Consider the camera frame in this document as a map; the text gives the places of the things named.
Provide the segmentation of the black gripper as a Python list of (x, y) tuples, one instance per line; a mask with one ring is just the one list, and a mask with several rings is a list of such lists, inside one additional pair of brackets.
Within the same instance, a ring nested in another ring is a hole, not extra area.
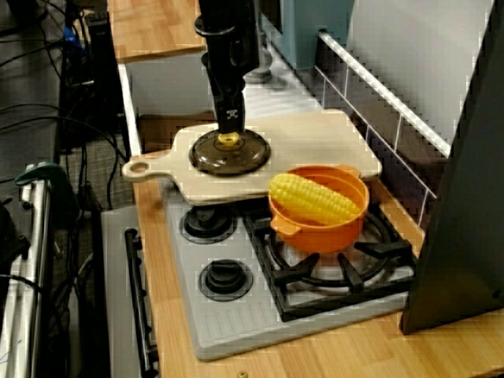
[(210, 88), (217, 103), (221, 134), (240, 133), (245, 128), (244, 76), (259, 66), (256, 33), (210, 33), (203, 36), (207, 51), (202, 58)]

